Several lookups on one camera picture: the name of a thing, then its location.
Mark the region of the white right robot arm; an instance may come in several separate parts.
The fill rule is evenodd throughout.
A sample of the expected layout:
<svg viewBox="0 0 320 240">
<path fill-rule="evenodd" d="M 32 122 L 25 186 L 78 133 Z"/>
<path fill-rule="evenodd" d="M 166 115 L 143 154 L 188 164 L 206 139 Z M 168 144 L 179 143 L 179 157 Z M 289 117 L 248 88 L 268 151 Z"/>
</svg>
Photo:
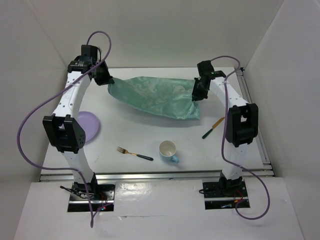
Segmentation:
<svg viewBox="0 0 320 240">
<path fill-rule="evenodd" d="M 206 197 L 232 197 L 241 190 L 242 166 L 249 145 L 258 135 L 259 109 L 255 103 L 248 103 L 226 80 L 223 71 L 216 71 L 210 60 L 197 64 L 199 77 L 195 78 L 192 100 L 201 101 L 214 93 L 223 103 L 226 114 L 226 128 L 223 130 L 223 160 L 225 164 L 217 183 L 204 186 Z"/>
</svg>

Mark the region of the green satin placemat cloth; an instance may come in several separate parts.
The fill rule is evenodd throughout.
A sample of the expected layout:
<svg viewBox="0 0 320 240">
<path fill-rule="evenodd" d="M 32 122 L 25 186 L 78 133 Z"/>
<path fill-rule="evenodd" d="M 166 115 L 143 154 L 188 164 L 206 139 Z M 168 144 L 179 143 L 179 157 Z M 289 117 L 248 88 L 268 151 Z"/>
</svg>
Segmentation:
<svg viewBox="0 0 320 240">
<path fill-rule="evenodd" d="M 199 120 L 200 109 L 192 100 L 191 79 L 138 76 L 115 78 L 107 88 L 116 100 L 137 110 L 176 120 Z"/>
</svg>

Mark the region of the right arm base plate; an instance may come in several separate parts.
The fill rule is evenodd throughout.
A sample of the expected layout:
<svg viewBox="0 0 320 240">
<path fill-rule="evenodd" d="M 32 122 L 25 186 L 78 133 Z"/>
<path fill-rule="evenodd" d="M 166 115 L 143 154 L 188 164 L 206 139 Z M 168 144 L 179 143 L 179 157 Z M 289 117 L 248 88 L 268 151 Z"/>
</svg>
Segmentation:
<svg viewBox="0 0 320 240">
<path fill-rule="evenodd" d="M 238 204 L 239 209 L 250 208 L 250 201 L 244 181 L 237 188 L 227 192 L 220 190 L 218 182 L 203 182 L 202 189 L 198 192 L 204 197 L 206 210 L 234 209 L 236 204 Z"/>
</svg>

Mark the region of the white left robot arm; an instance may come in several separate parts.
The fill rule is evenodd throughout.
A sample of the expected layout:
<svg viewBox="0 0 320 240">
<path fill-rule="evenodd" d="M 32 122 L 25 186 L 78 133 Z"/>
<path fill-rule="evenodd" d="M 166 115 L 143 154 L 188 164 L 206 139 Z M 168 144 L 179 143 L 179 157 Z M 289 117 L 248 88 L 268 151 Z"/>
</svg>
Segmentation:
<svg viewBox="0 0 320 240">
<path fill-rule="evenodd" d="M 67 90 L 53 113 L 42 120 L 50 144 L 64 156 L 71 168 L 75 190 L 88 200 L 97 197 L 99 187 L 84 153 L 86 133 L 78 123 L 80 106 L 92 80 L 98 86 L 115 82 L 106 62 L 99 60 L 98 56 L 98 47 L 81 46 L 81 54 L 67 67 Z"/>
</svg>

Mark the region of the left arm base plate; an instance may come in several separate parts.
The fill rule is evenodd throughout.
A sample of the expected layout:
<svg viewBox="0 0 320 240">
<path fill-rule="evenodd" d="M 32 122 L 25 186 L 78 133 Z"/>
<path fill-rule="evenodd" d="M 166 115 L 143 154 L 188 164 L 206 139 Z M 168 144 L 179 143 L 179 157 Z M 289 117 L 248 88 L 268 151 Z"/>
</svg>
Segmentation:
<svg viewBox="0 0 320 240">
<path fill-rule="evenodd" d="M 85 190 L 77 190 L 74 185 L 70 188 L 61 185 L 60 188 L 70 193 L 67 207 L 69 213 L 90 212 Z M 96 193 L 89 193 L 94 213 L 114 211 L 115 188 L 115 184 L 100 184 L 97 186 Z"/>
</svg>

